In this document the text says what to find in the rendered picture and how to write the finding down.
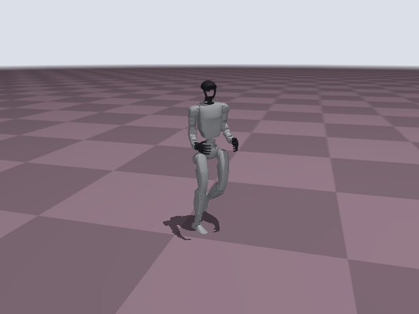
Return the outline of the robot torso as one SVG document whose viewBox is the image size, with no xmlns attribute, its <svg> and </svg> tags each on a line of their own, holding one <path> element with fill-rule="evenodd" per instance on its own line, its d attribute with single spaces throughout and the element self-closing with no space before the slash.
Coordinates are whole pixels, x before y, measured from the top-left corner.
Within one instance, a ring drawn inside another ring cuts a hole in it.
<svg viewBox="0 0 419 314">
<path fill-rule="evenodd" d="M 209 155 L 205 154 L 206 159 L 212 159 L 218 156 L 219 147 L 215 144 L 216 140 L 212 138 L 219 137 L 222 126 L 222 105 L 217 101 L 212 100 L 212 102 L 214 102 L 212 105 L 205 104 L 207 101 L 204 103 L 200 102 L 198 104 L 200 110 L 196 116 L 198 131 L 207 141 L 204 145 L 211 145 L 210 147 L 205 147 L 211 148 L 211 150 L 208 150 L 211 152 L 205 152 L 210 153 Z"/>
</svg>

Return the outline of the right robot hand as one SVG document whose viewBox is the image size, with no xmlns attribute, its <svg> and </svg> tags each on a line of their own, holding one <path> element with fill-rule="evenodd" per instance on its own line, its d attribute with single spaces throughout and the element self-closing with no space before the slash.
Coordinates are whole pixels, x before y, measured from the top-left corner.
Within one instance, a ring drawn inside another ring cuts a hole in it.
<svg viewBox="0 0 419 314">
<path fill-rule="evenodd" d="M 208 153 L 205 153 L 205 152 L 211 152 L 211 151 L 208 151 L 208 150 L 211 150 L 211 148 L 205 148 L 205 147 L 210 147 L 211 145 L 203 145 L 203 143 L 206 143 L 206 142 L 207 141 L 202 141 L 200 143 L 194 142 L 195 150 L 198 150 L 202 154 L 209 155 L 210 153 L 208 154 Z M 206 149 L 206 150 L 204 150 L 204 149 Z"/>
</svg>

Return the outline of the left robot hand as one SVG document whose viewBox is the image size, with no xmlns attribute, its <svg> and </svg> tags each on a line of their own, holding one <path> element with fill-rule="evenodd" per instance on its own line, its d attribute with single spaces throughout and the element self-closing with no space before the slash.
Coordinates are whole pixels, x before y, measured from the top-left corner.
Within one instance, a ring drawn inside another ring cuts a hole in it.
<svg viewBox="0 0 419 314">
<path fill-rule="evenodd" d="M 232 138 L 232 145 L 233 145 L 233 147 L 235 147 L 233 149 L 233 152 L 238 151 L 238 140 L 237 140 L 237 138 L 235 138 L 235 137 Z"/>
</svg>

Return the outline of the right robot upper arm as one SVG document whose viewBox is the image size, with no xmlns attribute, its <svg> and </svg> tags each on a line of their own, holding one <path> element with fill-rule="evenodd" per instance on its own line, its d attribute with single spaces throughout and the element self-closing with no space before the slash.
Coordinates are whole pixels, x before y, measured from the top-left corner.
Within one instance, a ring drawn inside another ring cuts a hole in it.
<svg viewBox="0 0 419 314">
<path fill-rule="evenodd" d="M 191 106 L 188 109 L 190 133 L 195 134 L 195 135 L 197 135 L 197 129 L 195 128 L 196 116 L 198 115 L 199 110 L 200 110 L 200 107 L 198 105 Z"/>
</svg>

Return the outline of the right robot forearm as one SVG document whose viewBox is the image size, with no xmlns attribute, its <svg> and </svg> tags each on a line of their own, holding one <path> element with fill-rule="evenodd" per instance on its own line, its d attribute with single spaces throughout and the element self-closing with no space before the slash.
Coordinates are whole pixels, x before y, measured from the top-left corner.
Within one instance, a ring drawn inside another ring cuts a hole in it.
<svg viewBox="0 0 419 314">
<path fill-rule="evenodd" d="M 194 142 L 198 142 L 197 141 L 197 136 L 195 135 L 195 134 L 191 134 L 190 133 L 190 129 L 188 130 L 188 135 L 189 135 L 189 141 L 191 142 L 191 147 L 193 148 L 193 149 L 195 149 L 194 148 Z"/>
</svg>

